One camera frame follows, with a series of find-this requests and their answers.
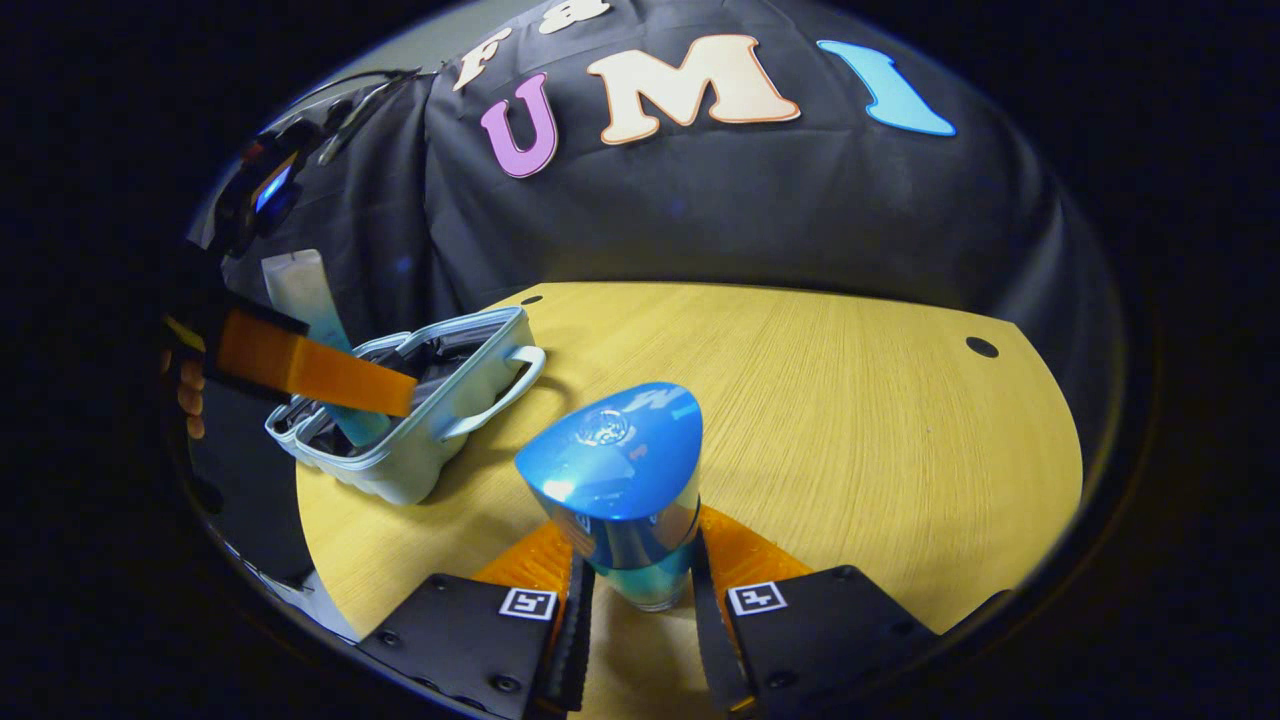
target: wooden table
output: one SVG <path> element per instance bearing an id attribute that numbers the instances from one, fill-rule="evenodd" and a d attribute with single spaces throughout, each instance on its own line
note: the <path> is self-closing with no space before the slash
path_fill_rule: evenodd
<path id="1" fill-rule="evenodd" d="M 547 283 L 498 306 L 530 296 L 543 377 L 470 437 L 426 501 L 392 506 L 298 465 L 307 544 L 357 633 L 429 574 L 470 577 L 544 523 L 515 454 L 649 380 L 701 405 L 704 502 L 815 570 L 856 565 L 937 633 L 1021 582 L 1079 503 L 1070 411 L 1010 323 L 717 284 Z M 596 585 L 582 715 L 716 716 L 687 597 L 644 614 Z"/>

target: blue letter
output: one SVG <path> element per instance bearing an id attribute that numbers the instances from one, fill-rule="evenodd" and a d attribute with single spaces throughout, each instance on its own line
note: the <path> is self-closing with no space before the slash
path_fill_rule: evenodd
<path id="1" fill-rule="evenodd" d="M 893 69 L 893 59 L 888 55 L 835 40 L 819 40 L 818 47 L 840 55 L 854 68 L 872 94 L 872 104 L 867 106 L 867 114 L 872 118 L 887 126 L 927 135 L 956 133 L 956 128 L 931 110 L 915 88 Z"/>

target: orange gripper pad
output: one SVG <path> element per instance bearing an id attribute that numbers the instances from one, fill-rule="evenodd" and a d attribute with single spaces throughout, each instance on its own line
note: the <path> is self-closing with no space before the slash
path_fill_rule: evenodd
<path id="1" fill-rule="evenodd" d="M 701 510 L 701 527 L 712 566 L 712 583 L 716 584 L 716 602 L 719 605 L 724 629 L 737 646 L 737 635 L 724 607 L 724 592 L 740 585 L 799 578 L 813 573 L 813 569 L 746 525 L 707 505 Z"/>
<path id="2" fill-rule="evenodd" d="M 564 619 L 564 600 L 568 594 L 568 577 L 572 568 L 573 548 L 561 534 L 559 528 L 548 520 L 520 542 L 508 547 L 506 552 L 485 565 L 471 579 L 495 585 L 550 591 L 558 594 L 559 607 L 556 611 L 556 621 L 552 624 L 550 641 L 547 643 L 549 653 L 556 644 L 561 620 Z"/>

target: finger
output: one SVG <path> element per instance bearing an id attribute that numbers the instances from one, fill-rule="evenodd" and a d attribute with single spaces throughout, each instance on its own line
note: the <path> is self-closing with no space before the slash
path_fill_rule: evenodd
<path id="1" fill-rule="evenodd" d="M 202 439 L 205 437 L 205 421 L 195 415 L 188 415 L 187 434 L 191 436 L 191 439 Z"/>
<path id="2" fill-rule="evenodd" d="M 179 386 L 178 405 L 180 405 L 188 415 L 200 415 L 205 410 L 205 398 L 198 391 L 187 386 Z"/>
<path id="3" fill-rule="evenodd" d="M 192 389 L 205 389 L 205 375 L 200 372 L 200 363 L 186 360 L 182 364 L 182 383 Z"/>

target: letter m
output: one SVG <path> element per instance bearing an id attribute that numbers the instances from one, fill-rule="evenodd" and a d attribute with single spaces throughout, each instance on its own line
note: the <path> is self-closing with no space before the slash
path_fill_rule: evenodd
<path id="1" fill-rule="evenodd" d="M 622 145 L 658 132 L 658 119 L 640 106 L 644 95 L 682 126 L 690 126 L 710 85 L 716 104 L 710 117 L 722 123 L 777 123 L 800 117 L 800 106 L 778 95 L 755 56 L 759 42 L 748 35 L 708 35 L 689 46 L 684 64 L 673 68 L 640 50 L 602 58 L 586 72 L 604 81 L 608 145 Z"/>

